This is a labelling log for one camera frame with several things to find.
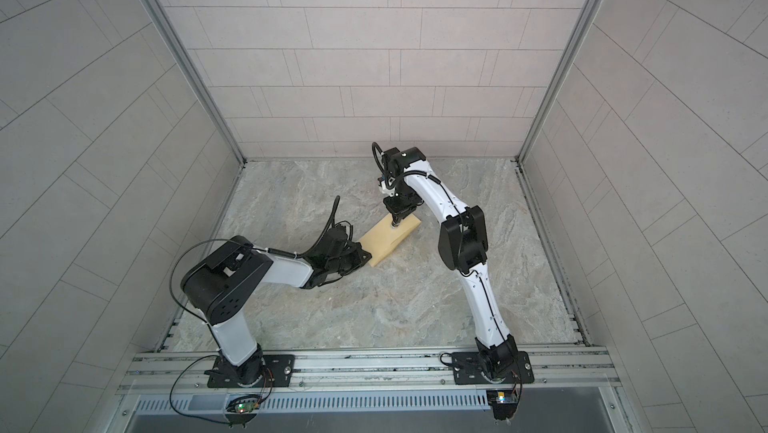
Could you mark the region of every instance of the yellow sponge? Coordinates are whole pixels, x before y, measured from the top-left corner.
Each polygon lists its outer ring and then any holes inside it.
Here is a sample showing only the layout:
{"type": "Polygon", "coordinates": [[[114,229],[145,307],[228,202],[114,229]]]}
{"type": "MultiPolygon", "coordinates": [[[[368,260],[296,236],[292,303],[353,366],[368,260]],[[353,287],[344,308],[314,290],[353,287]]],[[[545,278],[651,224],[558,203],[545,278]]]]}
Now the yellow sponge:
{"type": "Polygon", "coordinates": [[[411,233],[421,220],[416,215],[408,215],[396,227],[392,227],[392,215],[384,217],[375,227],[368,230],[368,233],[360,238],[362,248],[372,255],[368,264],[376,266],[381,260],[386,258],[409,233],[411,233]]]}

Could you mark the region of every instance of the beige tile wall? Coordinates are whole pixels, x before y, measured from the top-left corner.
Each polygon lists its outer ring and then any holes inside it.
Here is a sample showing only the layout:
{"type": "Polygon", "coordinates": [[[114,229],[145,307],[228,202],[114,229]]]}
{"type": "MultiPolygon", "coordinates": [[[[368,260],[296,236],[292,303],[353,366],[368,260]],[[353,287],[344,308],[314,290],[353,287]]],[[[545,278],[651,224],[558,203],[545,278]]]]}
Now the beige tile wall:
{"type": "Polygon", "coordinates": [[[497,157],[522,146],[584,0],[161,2],[249,157],[371,140],[497,157]]]}
{"type": "Polygon", "coordinates": [[[0,429],[102,431],[238,162],[139,0],[0,13],[0,429]]]}
{"type": "Polygon", "coordinates": [[[766,16],[604,0],[525,160],[646,431],[768,427],[766,16]]]}

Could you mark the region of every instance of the marble floor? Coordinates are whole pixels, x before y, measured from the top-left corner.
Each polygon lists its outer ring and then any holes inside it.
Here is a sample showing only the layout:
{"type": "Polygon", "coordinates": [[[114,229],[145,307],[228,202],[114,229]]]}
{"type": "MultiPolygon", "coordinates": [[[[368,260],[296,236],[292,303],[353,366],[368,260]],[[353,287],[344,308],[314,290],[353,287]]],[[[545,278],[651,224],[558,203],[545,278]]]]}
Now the marble floor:
{"type": "MultiPolygon", "coordinates": [[[[576,341],[514,165],[505,159],[430,160],[438,177],[485,212],[491,283],[518,343],[576,341]]],[[[370,160],[256,161],[246,165],[219,236],[302,251],[321,231],[335,195],[336,221],[360,238],[387,212],[370,160]]],[[[262,283],[245,304],[264,349],[474,345],[472,314],[456,274],[437,252],[439,226],[422,224],[376,268],[365,265],[332,285],[305,290],[262,283]]],[[[184,313],[173,351],[212,351],[204,324],[184,313]]]]}

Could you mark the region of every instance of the black mounting plate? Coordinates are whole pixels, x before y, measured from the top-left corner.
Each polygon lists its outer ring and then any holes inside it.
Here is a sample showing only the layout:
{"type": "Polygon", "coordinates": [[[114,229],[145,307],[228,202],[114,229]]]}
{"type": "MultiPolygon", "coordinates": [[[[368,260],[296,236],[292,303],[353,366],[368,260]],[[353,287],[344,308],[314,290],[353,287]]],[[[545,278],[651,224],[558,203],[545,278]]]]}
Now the black mounting plate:
{"type": "MultiPolygon", "coordinates": [[[[296,360],[294,355],[264,355],[264,364],[270,371],[275,379],[275,388],[285,388],[290,384],[290,378],[293,375],[293,362],[296,360]],[[286,375],[286,367],[289,368],[289,372],[286,375]]],[[[214,367],[211,371],[217,371],[219,363],[221,363],[221,356],[214,361],[214,367]]],[[[252,386],[248,388],[261,388],[264,384],[264,377],[256,381],[252,386]]],[[[208,376],[208,388],[243,388],[238,385],[234,380],[227,379],[223,375],[209,375],[208,376]]]]}
{"type": "MultiPolygon", "coordinates": [[[[455,365],[461,365],[461,368],[453,370],[453,380],[456,385],[511,385],[519,383],[512,373],[507,375],[504,380],[493,382],[485,379],[480,370],[480,361],[478,361],[478,351],[456,351],[451,353],[451,361],[455,365]]],[[[533,369],[526,369],[525,365],[531,365],[528,353],[518,351],[517,361],[512,365],[512,370],[522,380],[523,384],[533,383],[533,369]]]]}

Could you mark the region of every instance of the vertical metal frame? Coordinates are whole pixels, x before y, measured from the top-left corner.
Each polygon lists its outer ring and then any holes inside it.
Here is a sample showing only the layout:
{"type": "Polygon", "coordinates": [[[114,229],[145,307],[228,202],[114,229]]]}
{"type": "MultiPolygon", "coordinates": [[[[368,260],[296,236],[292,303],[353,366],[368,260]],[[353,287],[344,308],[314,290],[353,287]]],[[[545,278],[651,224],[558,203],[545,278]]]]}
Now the vertical metal frame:
{"type": "Polygon", "coordinates": [[[542,104],[539,105],[538,112],[533,119],[531,130],[528,131],[528,135],[525,137],[523,147],[518,155],[518,162],[521,167],[524,166],[524,161],[531,152],[533,142],[536,140],[538,132],[542,130],[544,120],[552,109],[552,104],[560,92],[560,88],[565,80],[565,75],[568,73],[571,64],[573,64],[576,54],[581,47],[581,43],[584,42],[584,38],[587,36],[589,27],[592,25],[594,16],[597,15],[602,1],[603,0],[586,0],[586,2],[584,2],[581,13],[576,20],[576,26],[574,26],[574,30],[571,32],[571,37],[565,45],[558,67],[554,70],[552,80],[550,80],[549,85],[547,86],[547,91],[544,93],[542,104]]]}
{"type": "Polygon", "coordinates": [[[214,99],[210,96],[208,88],[205,86],[205,83],[203,83],[200,73],[198,73],[189,54],[187,54],[187,49],[181,44],[178,34],[174,30],[173,25],[171,25],[168,16],[165,14],[165,9],[158,0],[141,0],[141,3],[147,10],[150,18],[152,18],[152,22],[155,27],[157,27],[165,44],[168,45],[170,53],[176,58],[176,63],[187,78],[187,81],[192,87],[195,95],[197,95],[197,98],[200,100],[200,103],[203,105],[203,108],[214,121],[216,129],[224,135],[230,150],[232,150],[232,153],[240,165],[245,164],[246,158],[245,155],[243,155],[243,151],[240,150],[240,146],[237,144],[232,132],[230,132],[230,129],[226,126],[224,118],[222,117],[221,112],[219,112],[214,99]]]}

